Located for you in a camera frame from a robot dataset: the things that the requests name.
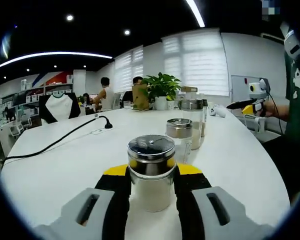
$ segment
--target desk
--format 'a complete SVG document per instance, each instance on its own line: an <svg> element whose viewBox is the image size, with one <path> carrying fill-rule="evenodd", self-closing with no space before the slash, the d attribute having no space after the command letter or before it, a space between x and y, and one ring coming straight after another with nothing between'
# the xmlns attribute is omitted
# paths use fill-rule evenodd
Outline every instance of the desk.
<svg viewBox="0 0 300 240"><path fill-rule="evenodd" d="M35 227L60 216L61 207L85 188L94 188L106 169L128 162L127 144L141 135L165 134L166 121L181 111L102 112L113 124L102 129L103 118L75 131L43 154L5 162L1 180L25 221ZM10 156L37 152L93 115L26 130ZM212 186L220 186L245 205L257 224L275 226L290 203L283 180L262 145L230 112L226 117L207 116L205 138L190 162L202 170ZM138 208L132 194L126 239L182 239L176 199L164 211Z"/></svg>

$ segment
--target black ceiling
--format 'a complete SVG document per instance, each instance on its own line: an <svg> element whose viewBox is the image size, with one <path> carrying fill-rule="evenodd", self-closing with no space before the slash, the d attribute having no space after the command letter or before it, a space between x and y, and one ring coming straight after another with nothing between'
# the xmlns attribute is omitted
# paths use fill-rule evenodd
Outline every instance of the black ceiling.
<svg viewBox="0 0 300 240"><path fill-rule="evenodd" d="M280 16L262 19L260 0L195 0L208 28L259 36L283 37ZM66 21L72 14L74 20ZM199 28L186 0L14 1L0 8L0 44L11 34L8 60L51 51L86 52L116 57L159 42L162 37ZM131 31L130 36L124 30ZM7 61L0 55L0 64ZM110 59L45 56L0 68L0 84L29 74L83 69L97 71Z"/></svg>

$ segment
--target white flower pot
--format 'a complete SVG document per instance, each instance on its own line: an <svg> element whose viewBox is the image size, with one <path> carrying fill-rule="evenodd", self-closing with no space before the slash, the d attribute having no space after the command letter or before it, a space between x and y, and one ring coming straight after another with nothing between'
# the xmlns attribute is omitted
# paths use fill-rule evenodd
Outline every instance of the white flower pot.
<svg viewBox="0 0 300 240"><path fill-rule="evenodd" d="M167 104L168 104L168 110L175 109L175 104L176 104L175 101L168 101Z"/></svg>
<svg viewBox="0 0 300 240"><path fill-rule="evenodd" d="M156 96L154 100L155 110L168 110L168 101L166 96Z"/></svg>

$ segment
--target led light strip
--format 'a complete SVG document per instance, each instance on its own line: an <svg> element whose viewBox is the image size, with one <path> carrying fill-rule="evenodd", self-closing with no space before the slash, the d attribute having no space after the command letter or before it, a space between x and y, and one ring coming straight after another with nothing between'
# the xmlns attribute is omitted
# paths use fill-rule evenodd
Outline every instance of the led light strip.
<svg viewBox="0 0 300 240"><path fill-rule="evenodd" d="M198 9L195 1L194 0L186 0L186 2L188 3L189 7L191 8L191 11L193 12L200 28L204 28L206 25L204 23L204 20L202 19L202 16L199 12L199 9Z"/></svg>
<svg viewBox="0 0 300 240"><path fill-rule="evenodd" d="M105 56L105 55L94 54L94 53L73 52L73 51L51 51L51 52L33 53L33 54L25 55L25 56L20 56L20 57L11 59L9 61L6 61L6 62L0 64L0 68L3 66L6 66L8 64L23 60L23 59L29 59L29 58L40 57L40 56L49 56L49 55L79 55L79 56L89 56L89 57L112 59L112 56Z"/></svg>

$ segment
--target window blind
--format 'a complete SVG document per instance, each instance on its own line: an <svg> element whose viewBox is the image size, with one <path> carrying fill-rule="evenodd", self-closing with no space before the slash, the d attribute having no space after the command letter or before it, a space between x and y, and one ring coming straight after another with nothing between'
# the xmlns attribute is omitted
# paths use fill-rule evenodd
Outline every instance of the window blind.
<svg viewBox="0 0 300 240"><path fill-rule="evenodd" d="M114 60L115 93L132 90L133 78L144 75L144 48L143 46L132 49Z"/></svg>
<svg viewBox="0 0 300 240"><path fill-rule="evenodd" d="M163 39L164 72L206 95L229 96L226 54L216 29Z"/></svg>

